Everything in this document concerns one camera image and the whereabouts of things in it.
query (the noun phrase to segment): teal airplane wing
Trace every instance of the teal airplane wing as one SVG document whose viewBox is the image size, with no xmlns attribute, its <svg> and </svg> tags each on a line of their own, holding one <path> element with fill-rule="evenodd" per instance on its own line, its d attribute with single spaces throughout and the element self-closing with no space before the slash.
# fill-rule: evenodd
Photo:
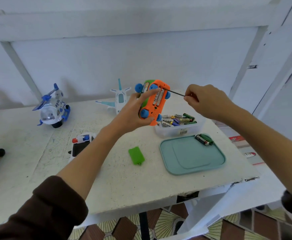
<svg viewBox="0 0 292 240">
<path fill-rule="evenodd" d="M 99 102 L 99 101 L 96 101 L 96 103 L 104 104 L 104 105 L 107 105 L 109 107 L 114 107 L 115 108 L 115 102 Z"/>
</svg>

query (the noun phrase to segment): white tabletop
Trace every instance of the white tabletop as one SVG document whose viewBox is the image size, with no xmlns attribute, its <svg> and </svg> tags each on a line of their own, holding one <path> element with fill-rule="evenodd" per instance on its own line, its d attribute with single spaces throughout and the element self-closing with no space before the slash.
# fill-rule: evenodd
<svg viewBox="0 0 292 240">
<path fill-rule="evenodd" d="M 68 163 L 72 138 L 84 132 L 99 132 L 116 115 L 114 110 L 95 101 L 69 105 L 69 119 L 58 129 L 36 126 L 39 113 L 29 107 L 0 111 L 0 148 L 6 150 L 0 159 L 0 223 L 15 213 L 45 178 Z M 182 97 L 172 94 L 162 114 L 176 113 L 188 113 L 198 121 L 203 119 Z M 153 127 L 124 135 L 110 151 L 92 186 L 86 200 L 89 212 L 135 206 L 259 175 L 211 120 L 205 121 L 202 132 L 212 136 L 226 156 L 226 163 L 218 169 L 182 176 L 166 171 L 159 151 L 163 139 Z M 133 165 L 129 157 L 128 149 L 135 146 L 145 157 L 142 166 Z"/>
</svg>

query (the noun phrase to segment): person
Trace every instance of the person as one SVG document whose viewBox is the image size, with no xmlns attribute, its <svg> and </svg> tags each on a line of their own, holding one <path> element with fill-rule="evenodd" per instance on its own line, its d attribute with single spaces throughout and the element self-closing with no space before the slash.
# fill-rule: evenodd
<svg viewBox="0 0 292 240">
<path fill-rule="evenodd" d="M 48 177 L 17 213 L 0 225 L 0 239 L 67 239 L 88 214 L 85 199 L 110 149 L 122 135 L 154 119 L 142 120 L 138 112 L 143 101 L 158 91 L 132 94 L 121 112 L 77 157 L 56 176 Z M 287 188 L 282 201 L 292 212 L 292 141 L 212 85 L 189 85 L 184 100 L 204 117 L 229 125 L 248 141 Z"/>
</svg>

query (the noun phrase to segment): blue wheel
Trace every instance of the blue wheel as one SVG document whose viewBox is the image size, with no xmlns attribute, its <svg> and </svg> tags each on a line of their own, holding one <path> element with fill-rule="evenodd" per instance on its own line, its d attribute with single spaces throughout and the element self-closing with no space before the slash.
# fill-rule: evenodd
<svg viewBox="0 0 292 240">
<path fill-rule="evenodd" d="M 156 84 L 151 84 L 149 87 L 149 90 L 156 89 L 156 88 L 158 88 L 158 86 Z"/>
<path fill-rule="evenodd" d="M 170 98 L 170 92 L 167 91 L 165 99 L 169 99 Z"/>
<path fill-rule="evenodd" d="M 140 116 L 145 119 L 145 118 L 148 118 L 148 115 L 149 115 L 149 111 L 147 109 L 142 109 L 140 111 Z"/>
<path fill-rule="evenodd" d="M 159 115 L 157 116 L 157 120 L 156 120 L 156 121 L 161 121 L 161 120 L 162 120 L 162 115 L 159 114 Z"/>
<path fill-rule="evenodd" d="M 143 84 L 138 83 L 135 86 L 135 91 L 141 93 L 141 91 L 143 90 L 143 87 L 144 87 Z"/>
</svg>

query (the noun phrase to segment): barcode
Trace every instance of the barcode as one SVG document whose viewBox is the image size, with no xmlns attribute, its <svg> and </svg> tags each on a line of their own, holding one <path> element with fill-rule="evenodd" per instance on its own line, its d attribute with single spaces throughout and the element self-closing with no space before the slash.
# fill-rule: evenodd
<svg viewBox="0 0 292 240">
<path fill-rule="evenodd" d="M 181 129 L 180 130 L 180 135 L 186 134 L 187 133 L 187 129 Z"/>
</svg>

